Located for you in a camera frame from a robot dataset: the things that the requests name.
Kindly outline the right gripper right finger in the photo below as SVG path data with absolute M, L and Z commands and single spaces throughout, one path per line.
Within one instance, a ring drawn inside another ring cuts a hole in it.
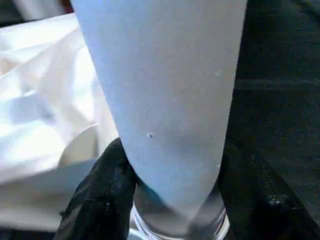
M 320 227 L 280 175 L 256 151 L 224 144 L 221 193 L 236 240 L 318 240 Z

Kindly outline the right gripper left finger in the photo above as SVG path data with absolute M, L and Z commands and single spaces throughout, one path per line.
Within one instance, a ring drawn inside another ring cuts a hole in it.
M 137 175 L 121 139 L 113 140 L 73 193 L 56 240 L 126 240 Z

